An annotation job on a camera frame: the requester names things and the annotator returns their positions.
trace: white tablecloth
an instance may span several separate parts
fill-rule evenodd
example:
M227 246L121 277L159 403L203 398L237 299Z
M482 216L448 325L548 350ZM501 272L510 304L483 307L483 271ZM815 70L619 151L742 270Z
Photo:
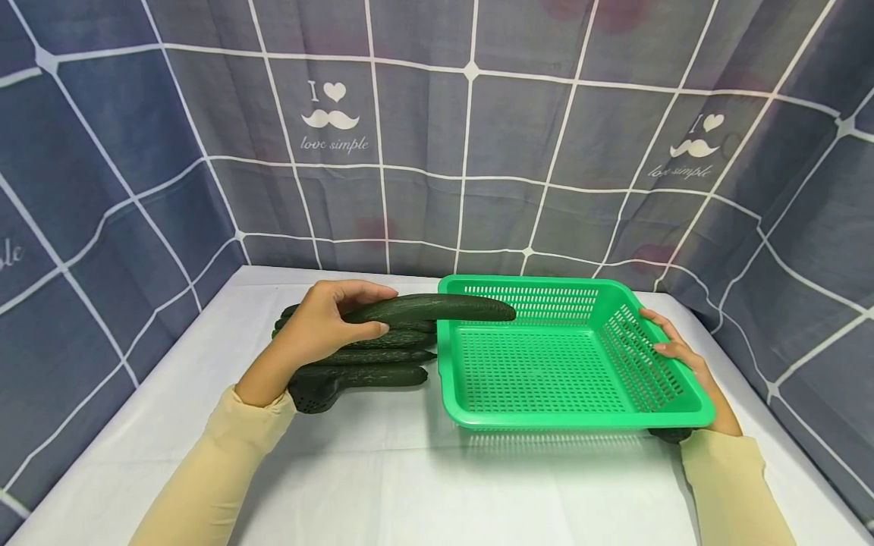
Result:
M203 430L219 393L319 279L366 277L402 294L437 280L243 267L12 538L12 546L120 546ZM710 363L800 545L874 544L694 316L637 294ZM678 451L642 435L471 436L420 388L346 392L299 415L256 474L232 543L697 544Z

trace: arm sleeve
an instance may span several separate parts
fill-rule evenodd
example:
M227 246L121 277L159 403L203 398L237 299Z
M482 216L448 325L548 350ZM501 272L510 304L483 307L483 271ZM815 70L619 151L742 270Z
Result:
M255 470L294 415L287 392L259 408L243 404L233 387L227 389L130 546L225 546Z
M794 546L754 439L702 430L680 449L703 546Z

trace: curtain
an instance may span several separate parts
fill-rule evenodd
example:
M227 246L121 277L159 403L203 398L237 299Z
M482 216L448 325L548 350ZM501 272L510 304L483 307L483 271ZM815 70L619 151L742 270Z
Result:
M692 309L874 520L864 0L0 0L0 543L241 265Z

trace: finger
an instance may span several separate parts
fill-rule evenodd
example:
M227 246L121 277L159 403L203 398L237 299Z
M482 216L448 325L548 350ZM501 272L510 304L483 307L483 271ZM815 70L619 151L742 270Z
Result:
M681 343L656 343L653 349L662 356L678 359L692 370L701 370L704 367L704 359Z
M657 312L653 311L652 309L641 308L640 312L644 318L649 319L650 321L657 324L668 337L668 339L670 339L672 342L680 343L681 345L685 345L687 348L689 347L689 344L683 339L680 333L676 331L676 327L671 321L661 316Z
M362 342L364 340L376 339L385 335L388 332L388 324L382 322L365 322L364 324L349 324L344 328L345 343Z
M354 300L358 303L373 303L389 300L398 295L391 287L384 287L367 280L335 280L331 282L334 301Z

